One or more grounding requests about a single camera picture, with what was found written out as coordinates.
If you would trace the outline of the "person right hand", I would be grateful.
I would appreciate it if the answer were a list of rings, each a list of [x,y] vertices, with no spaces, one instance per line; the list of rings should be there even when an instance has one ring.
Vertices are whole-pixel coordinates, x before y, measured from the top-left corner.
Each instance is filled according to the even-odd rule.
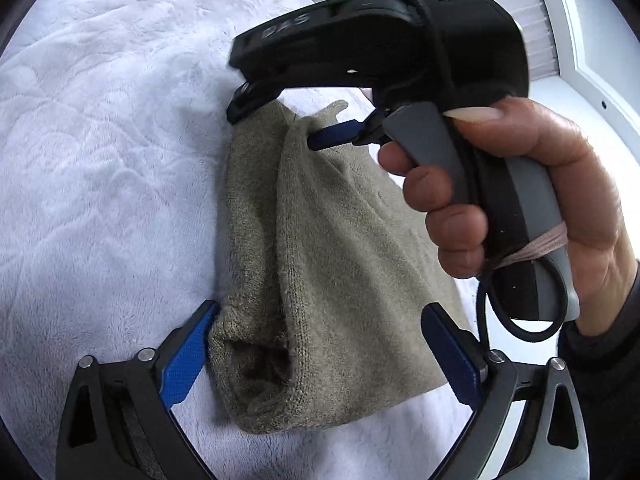
[[[506,98],[491,107],[450,110],[462,136],[499,157],[525,156],[547,167],[566,223],[568,256],[580,301],[577,326],[587,337],[614,323],[636,279],[620,194],[578,127],[529,99]],[[480,273],[488,221],[477,206],[452,201],[449,174],[421,166],[395,143],[384,145],[378,162],[404,177],[404,197],[426,215],[426,229],[440,265],[454,278]]]

